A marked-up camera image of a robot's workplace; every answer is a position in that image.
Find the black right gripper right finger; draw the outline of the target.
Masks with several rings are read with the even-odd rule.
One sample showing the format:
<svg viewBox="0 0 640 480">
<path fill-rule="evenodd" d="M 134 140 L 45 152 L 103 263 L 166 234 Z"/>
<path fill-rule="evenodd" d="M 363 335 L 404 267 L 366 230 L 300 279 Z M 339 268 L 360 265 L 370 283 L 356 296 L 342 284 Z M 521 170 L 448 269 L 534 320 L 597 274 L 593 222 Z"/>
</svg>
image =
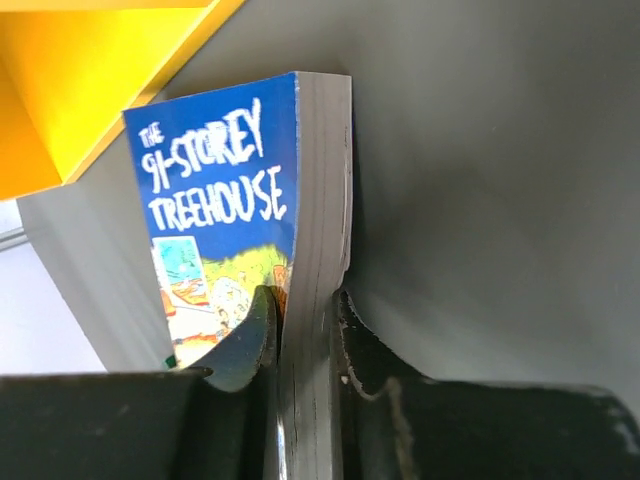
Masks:
<svg viewBox="0 0 640 480">
<path fill-rule="evenodd" d="M 635 479 L 639 425 L 594 386 L 437 380 L 334 295 L 348 479 Z"/>
</svg>

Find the blue 39-storey book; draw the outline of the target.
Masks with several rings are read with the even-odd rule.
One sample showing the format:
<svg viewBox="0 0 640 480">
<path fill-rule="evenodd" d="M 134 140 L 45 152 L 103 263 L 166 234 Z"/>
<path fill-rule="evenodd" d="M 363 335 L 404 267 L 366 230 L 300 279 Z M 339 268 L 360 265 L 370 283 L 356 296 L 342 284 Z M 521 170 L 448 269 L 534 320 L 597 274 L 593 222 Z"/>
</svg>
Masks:
<svg viewBox="0 0 640 480">
<path fill-rule="evenodd" d="M 178 367 L 241 386 L 276 306 L 279 479 L 336 479 L 330 304 L 349 268 L 352 80 L 283 75 L 124 112 Z"/>
</svg>

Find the yellow wooden shelf cabinet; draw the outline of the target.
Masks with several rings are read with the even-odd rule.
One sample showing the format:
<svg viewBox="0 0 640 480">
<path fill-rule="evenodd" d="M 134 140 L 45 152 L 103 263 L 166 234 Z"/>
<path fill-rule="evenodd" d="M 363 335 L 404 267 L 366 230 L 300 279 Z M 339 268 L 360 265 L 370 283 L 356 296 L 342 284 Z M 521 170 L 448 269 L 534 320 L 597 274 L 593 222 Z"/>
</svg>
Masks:
<svg viewBox="0 0 640 480">
<path fill-rule="evenodd" d="M 242 4 L 2 2 L 2 199 L 76 181 Z"/>
</svg>

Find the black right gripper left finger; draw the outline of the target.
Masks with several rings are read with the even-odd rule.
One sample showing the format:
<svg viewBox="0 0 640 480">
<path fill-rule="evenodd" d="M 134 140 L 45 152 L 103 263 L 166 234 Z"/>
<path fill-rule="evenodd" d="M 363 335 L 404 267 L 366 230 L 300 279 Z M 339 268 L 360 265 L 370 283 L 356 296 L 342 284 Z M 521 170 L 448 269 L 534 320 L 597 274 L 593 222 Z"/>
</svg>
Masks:
<svg viewBox="0 0 640 480">
<path fill-rule="evenodd" d="M 5 479 L 260 479 L 278 308 L 247 318 L 183 370 L 1 380 Z"/>
</svg>

